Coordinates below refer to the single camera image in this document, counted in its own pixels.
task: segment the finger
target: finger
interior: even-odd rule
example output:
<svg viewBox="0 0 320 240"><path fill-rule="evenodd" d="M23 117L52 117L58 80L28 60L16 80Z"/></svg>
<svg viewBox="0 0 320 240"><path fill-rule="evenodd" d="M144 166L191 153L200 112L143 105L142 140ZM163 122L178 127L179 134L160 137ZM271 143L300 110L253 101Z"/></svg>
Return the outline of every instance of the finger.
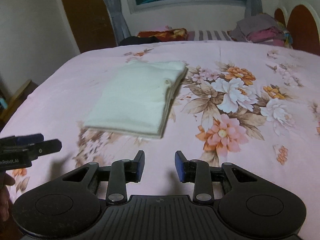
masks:
<svg viewBox="0 0 320 240"><path fill-rule="evenodd" d="M0 207L0 218L3 222L9 219L9 210L6 206Z"/></svg>
<svg viewBox="0 0 320 240"><path fill-rule="evenodd" d="M0 205L5 205L9 200L10 194L6 186L0 190Z"/></svg>
<svg viewBox="0 0 320 240"><path fill-rule="evenodd" d="M3 184L8 186L13 186L16 183L13 177L11 177L9 174L5 174L3 179Z"/></svg>

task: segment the silver screw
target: silver screw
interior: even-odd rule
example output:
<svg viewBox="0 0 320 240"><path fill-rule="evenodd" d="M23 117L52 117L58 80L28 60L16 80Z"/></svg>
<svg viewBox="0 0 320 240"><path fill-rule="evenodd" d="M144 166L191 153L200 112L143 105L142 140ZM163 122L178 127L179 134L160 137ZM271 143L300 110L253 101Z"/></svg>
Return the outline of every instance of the silver screw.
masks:
<svg viewBox="0 0 320 240"><path fill-rule="evenodd" d="M124 199L124 196L122 194L119 193L113 193L111 195L108 196L108 198L112 201L112 202L118 202Z"/></svg>
<svg viewBox="0 0 320 240"><path fill-rule="evenodd" d="M196 199L199 201L209 201L209 200L211 200L211 196L206 193L201 193L201 194L196 195Z"/></svg>

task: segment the window frame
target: window frame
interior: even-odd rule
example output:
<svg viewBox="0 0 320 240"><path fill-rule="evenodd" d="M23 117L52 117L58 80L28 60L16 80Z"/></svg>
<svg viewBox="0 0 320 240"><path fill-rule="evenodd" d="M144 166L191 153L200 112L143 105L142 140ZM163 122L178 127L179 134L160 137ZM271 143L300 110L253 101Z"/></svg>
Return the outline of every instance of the window frame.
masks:
<svg viewBox="0 0 320 240"><path fill-rule="evenodd" d="M198 5L198 4L219 4L245 6L244 0L161 0L145 4L136 4L136 0L127 0L130 13L150 10L154 8L163 8L176 5Z"/></svg>

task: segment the wooden bed frame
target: wooden bed frame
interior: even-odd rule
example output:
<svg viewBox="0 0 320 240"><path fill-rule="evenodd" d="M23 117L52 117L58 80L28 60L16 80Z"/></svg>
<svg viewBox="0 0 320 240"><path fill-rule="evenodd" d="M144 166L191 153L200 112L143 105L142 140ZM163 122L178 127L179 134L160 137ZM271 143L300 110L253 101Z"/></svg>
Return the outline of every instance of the wooden bed frame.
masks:
<svg viewBox="0 0 320 240"><path fill-rule="evenodd" d="M311 11L305 5L297 5L291 12L287 21L284 12L278 8L275 11L275 19L286 25L290 32L293 44L292 47L297 50L303 50L320 56L319 32L320 20L315 10Z"/></svg>

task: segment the striped bedsheet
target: striped bedsheet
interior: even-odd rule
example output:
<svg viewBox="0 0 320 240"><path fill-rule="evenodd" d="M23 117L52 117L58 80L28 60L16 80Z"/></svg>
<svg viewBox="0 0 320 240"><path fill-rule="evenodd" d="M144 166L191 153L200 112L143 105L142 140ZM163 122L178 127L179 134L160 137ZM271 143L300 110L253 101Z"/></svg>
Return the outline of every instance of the striped bedsheet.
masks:
<svg viewBox="0 0 320 240"><path fill-rule="evenodd" d="M233 41L226 31L191 31L188 41Z"/></svg>

